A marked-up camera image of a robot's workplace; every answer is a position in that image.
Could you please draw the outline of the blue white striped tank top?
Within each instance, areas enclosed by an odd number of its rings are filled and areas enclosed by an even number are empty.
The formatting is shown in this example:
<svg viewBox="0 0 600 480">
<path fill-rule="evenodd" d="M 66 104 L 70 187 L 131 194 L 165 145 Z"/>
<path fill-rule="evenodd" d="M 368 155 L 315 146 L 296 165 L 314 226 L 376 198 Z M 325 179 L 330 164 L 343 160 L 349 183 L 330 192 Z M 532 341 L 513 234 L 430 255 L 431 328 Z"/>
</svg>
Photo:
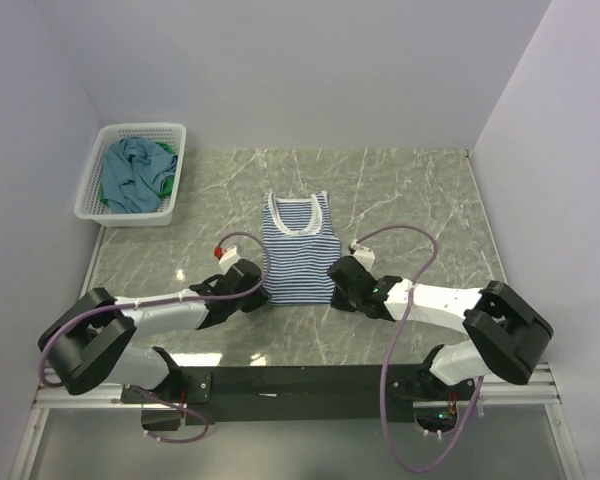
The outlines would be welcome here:
<svg viewBox="0 0 600 480">
<path fill-rule="evenodd" d="M 341 257 L 328 193 L 283 199 L 271 193 L 263 209 L 263 243 L 270 259 L 265 290 L 276 307 L 327 305 L 335 285 L 327 270 Z"/>
</svg>

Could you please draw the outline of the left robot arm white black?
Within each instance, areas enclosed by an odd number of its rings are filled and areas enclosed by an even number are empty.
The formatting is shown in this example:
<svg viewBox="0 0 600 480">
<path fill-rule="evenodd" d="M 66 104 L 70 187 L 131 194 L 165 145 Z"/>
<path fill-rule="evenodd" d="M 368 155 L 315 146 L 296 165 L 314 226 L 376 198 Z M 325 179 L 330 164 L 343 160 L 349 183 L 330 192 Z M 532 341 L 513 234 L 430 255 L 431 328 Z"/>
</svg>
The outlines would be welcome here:
<svg viewBox="0 0 600 480">
<path fill-rule="evenodd" d="M 172 294 L 131 299 L 94 288 L 39 337 L 40 381 L 71 395 L 105 382 L 131 384 L 156 401 L 169 401 L 179 392 L 178 365 L 163 349 L 143 350 L 131 342 L 210 328 L 238 311 L 256 310 L 267 300 L 261 269 L 246 259 Z"/>
</svg>

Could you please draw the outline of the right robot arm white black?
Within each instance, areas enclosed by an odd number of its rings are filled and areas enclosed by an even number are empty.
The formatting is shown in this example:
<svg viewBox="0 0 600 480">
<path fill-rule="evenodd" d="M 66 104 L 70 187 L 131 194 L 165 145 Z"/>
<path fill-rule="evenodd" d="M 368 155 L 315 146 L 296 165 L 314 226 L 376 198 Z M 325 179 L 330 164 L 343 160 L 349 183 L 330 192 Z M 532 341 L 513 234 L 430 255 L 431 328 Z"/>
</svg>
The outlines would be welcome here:
<svg viewBox="0 0 600 480">
<path fill-rule="evenodd" d="M 418 400 L 438 400 L 452 388 L 490 374 L 525 385 L 554 335 L 549 322 L 500 281 L 482 289 L 453 289 L 392 275 L 377 279 L 353 255 L 337 260 L 327 275 L 335 284 L 335 309 L 392 322 L 406 317 L 467 337 L 434 347 L 400 383 Z"/>
</svg>

